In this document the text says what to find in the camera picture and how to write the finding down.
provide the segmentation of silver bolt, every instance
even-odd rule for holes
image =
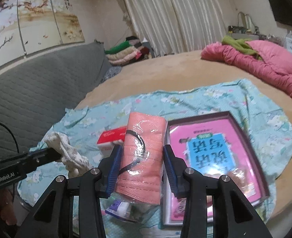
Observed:
[[[186,168],[185,171],[186,171],[186,173],[189,174],[189,175],[191,175],[191,174],[194,173],[194,169],[191,168],[191,167]]]
[[[222,176],[222,181],[228,182],[231,178],[229,176]]]
[[[56,181],[57,182],[62,182],[64,180],[63,176],[57,176]]]
[[[93,174],[93,175],[97,175],[99,172],[100,172],[99,168],[93,168],[91,170],[91,174]]]

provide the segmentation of teal floral blanket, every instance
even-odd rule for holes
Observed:
[[[274,181],[292,157],[292,124],[283,110],[260,93],[249,80],[236,80],[181,92],[156,91],[92,108],[66,109],[65,116],[47,134],[57,131],[68,135],[71,145],[96,167],[101,160],[96,146],[100,134],[105,130],[127,125],[129,113],[133,111],[163,116],[167,120],[230,111],[250,138],[269,184],[270,197],[256,208],[265,222],[269,219],[276,202]],[[45,146],[41,141],[31,150]],[[38,167],[25,180],[20,181],[19,195],[33,206],[57,175],[68,175],[62,163],[53,162]],[[101,199],[102,209],[110,203],[111,199]],[[104,215],[103,221],[108,238],[180,236],[179,227],[161,225],[160,207],[143,225],[125,223],[109,215]],[[78,198],[75,198],[74,203],[73,228],[78,232]],[[212,237],[212,232],[212,227],[209,227],[208,237]]]

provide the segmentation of green blanket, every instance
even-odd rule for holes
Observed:
[[[131,46],[131,44],[128,41],[124,41],[121,44],[119,44],[118,46],[112,47],[111,49],[106,50],[105,54],[114,55],[114,54],[117,54],[120,51],[122,51],[122,50],[124,50],[124,49],[126,49],[127,47],[130,47],[130,46]]]
[[[255,58],[259,58],[259,54],[257,51],[253,50],[251,46],[246,41],[251,41],[251,39],[233,39],[232,37],[226,35],[222,40],[222,45],[230,45],[234,47],[237,51],[241,52],[245,55],[254,55]]]

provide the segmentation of hand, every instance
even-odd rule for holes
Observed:
[[[17,224],[12,198],[8,189],[0,189],[0,217],[7,225]]]

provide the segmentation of gray quilted headboard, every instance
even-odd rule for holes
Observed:
[[[0,75],[0,122],[27,152],[50,127],[75,108],[111,67],[103,44],[69,47],[26,61]],[[12,136],[0,126],[0,159],[16,155]]]

